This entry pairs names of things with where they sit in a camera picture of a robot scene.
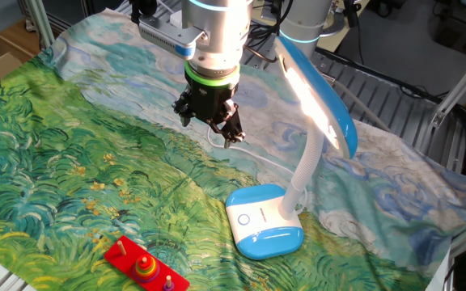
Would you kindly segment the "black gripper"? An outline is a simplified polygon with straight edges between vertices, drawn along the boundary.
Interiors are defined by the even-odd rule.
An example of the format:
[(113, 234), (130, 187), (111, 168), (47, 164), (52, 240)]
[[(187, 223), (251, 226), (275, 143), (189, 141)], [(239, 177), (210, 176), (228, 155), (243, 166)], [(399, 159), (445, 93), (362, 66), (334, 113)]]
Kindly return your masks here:
[(209, 85), (203, 81), (187, 78), (189, 91), (183, 91), (173, 104), (180, 123), (187, 127), (193, 117), (207, 121), (211, 129), (223, 136), (224, 148), (232, 143), (242, 142), (246, 134), (240, 123), (238, 105), (232, 98), (238, 90), (238, 81), (228, 81), (222, 85)]

